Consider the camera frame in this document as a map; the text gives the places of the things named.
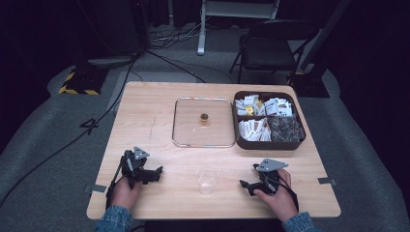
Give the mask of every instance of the denim sleeve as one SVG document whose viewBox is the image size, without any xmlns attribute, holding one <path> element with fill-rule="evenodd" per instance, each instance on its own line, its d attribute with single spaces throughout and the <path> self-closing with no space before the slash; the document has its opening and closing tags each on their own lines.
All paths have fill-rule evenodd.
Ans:
<svg viewBox="0 0 410 232">
<path fill-rule="evenodd" d="M 120 206 L 110 206 L 97 222 L 96 231 L 122 232 L 130 231 L 132 227 L 132 214 Z"/>
<path fill-rule="evenodd" d="M 286 232 L 320 232 L 314 227 L 308 212 L 300 213 L 282 224 Z"/>
</svg>

